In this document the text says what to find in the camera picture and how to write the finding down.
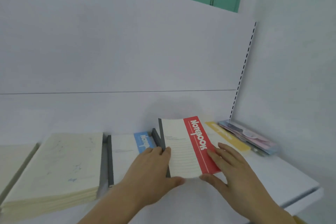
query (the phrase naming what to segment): person's right hand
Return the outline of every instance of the person's right hand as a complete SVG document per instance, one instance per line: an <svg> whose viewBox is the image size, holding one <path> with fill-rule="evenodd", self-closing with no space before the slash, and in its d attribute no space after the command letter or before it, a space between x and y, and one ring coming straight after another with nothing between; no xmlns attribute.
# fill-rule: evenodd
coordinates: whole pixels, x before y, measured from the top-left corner
<svg viewBox="0 0 336 224"><path fill-rule="evenodd" d="M225 175L227 184L211 174L200 178L216 188L237 213L254 223L295 223L273 201L243 156L226 144L218 146L215 153L208 150L208 155Z"/></svg>

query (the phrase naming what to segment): wall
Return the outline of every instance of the wall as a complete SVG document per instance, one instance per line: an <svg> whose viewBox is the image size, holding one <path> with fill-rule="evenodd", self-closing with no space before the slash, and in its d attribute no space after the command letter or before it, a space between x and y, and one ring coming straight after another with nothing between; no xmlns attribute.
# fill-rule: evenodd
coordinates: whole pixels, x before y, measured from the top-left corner
<svg viewBox="0 0 336 224"><path fill-rule="evenodd" d="M234 120L281 146L324 198L299 216L336 219L336 0L241 0L259 21Z"/></svg>

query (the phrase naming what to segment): finger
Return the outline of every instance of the finger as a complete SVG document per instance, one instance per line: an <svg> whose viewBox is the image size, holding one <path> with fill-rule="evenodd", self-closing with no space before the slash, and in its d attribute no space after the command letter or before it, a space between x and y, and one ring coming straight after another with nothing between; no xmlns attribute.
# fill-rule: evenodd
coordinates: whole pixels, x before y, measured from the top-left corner
<svg viewBox="0 0 336 224"><path fill-rule="evenodd" d="M164 157L167 160L167 162L169 162L170 156L171 156L171 148L167 147L165 151L162 153L162 157Z"/></svg>
<svg viewBox="0 0 336 224"><path fill-rule="evenodd" d="M153 148L146 148L141 154L148 154L150 152L152 152Z"/></svg>
<svg viewBox="0 0 336 224"><path fill-rule="evenodd" d="M216 153L208 150L207 151L210 158L215 162L216 166L223 172L225 176L227 176L232 169L232 166L226 162L224 159L222 159L220 156L218 156Z"/></svg>
<svg viewBox="0 0 336 224"><path fill-rule="evenodd" d="M153 154L161 155L162 154L162 148L161 147L155 147L152 151Z"/></svg>
<svg viewBox="0 0 336 224"><path fill-rule="evenodd" d="M226 162L228 162L231 166L236 167L239 163L239 161L233 157L231 154L229 154L227 151L215 148L215 152L222 157Z"/></svg>
<svg viewBox="0 0 336 224"><path fill-rule="evenodd" d="M212 185L212 187L214 187L226 199L229 188L221 179L211 174L203 174L199 178Z"/></svg>
<svg viewBox="0 0 336 224"><path fill-rule="evenodd" d="M172 177L172 178L166 178L167 181L167 192L172 190L173 188L176 188L186 182L186 180L182 177Z"/></svg>
<svg viewBox="0 0 336 224"><path fill-rule="evenodd" d="M227 144L223 144L223 143L218 143L218 147L223 150L226 150L228 153L230 153L233 157L235 157L240 162L243 162L243 163L246 162L245 158L239 152L233 149L231 146L228 146Z"/></svg>

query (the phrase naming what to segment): hand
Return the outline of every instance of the hand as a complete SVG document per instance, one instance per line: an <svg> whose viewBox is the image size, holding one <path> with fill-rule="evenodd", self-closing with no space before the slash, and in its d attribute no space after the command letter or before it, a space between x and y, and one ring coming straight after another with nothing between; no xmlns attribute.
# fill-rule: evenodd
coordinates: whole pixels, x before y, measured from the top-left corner
<svg viewBox="0 0 336 224"><path fill-rule="evenodd" d="M224 197L240 215L254 223L295 223L292 217L271 198L249 164L232 147L218 143L215 153L208 150L226 177L227 184L214 175L204 174L200 178Z"/></svg>
<svg viewBox="0 0 336 224"><path fill-rule="evenodd" d="M170 154L170 147L163 153L161 147L147 148L137 156L118 186L134 193L141 207L156 203L185 182L182 177L166 178Z"/></svg>

